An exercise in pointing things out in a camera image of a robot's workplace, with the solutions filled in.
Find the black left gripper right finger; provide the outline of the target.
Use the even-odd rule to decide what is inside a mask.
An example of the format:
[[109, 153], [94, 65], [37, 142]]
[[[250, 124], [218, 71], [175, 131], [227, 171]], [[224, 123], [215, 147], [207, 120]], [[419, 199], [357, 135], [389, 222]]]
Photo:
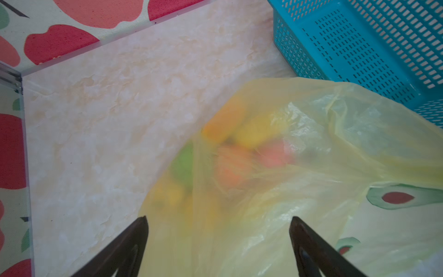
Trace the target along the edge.
[[289, 235], [300, 277], [365, 277], [301, 218], [293, 217]]

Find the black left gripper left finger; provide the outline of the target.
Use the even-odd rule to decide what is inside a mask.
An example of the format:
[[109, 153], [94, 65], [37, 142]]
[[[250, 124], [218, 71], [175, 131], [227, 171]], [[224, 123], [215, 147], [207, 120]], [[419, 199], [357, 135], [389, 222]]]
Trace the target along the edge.
[[79, 269], [75, 277], [138, 276], [148, 240], [147, 217], [137, 218], [105, 249]]

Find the green toy fruit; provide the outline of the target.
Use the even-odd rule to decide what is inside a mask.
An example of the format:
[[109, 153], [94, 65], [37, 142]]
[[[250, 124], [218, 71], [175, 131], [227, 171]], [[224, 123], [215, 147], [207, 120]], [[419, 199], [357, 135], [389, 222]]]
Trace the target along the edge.
[[187, 189], [193, 188], [193, 145], [186, 144], [171, 163], [172, 176]]

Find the pink toy fruit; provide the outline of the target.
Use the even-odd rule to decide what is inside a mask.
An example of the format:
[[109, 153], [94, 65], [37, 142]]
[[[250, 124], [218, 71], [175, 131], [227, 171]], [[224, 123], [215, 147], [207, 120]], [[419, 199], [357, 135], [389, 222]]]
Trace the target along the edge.
[[295, 162], [291, 145], [283, 139], [262, 145], [256, 152], [256, 159], [269, 169], [282, 168]]

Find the yellow translucent plastic bag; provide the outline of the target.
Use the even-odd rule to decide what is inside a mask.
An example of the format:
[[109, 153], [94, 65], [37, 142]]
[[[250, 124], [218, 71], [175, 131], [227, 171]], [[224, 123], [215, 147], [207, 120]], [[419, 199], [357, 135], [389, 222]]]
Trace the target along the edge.
[[256, 152], [196, 132], [193, 188], [170, 165], [140, 210], [150, 226], [141, 277], [294, 277], [293, 217], [369, 277], [427, 266], [443, 274], [443, 131], [352, 83], [262, 78], [230, 100], [248, 119], [280, 112], [295, 162], [269, 169]]

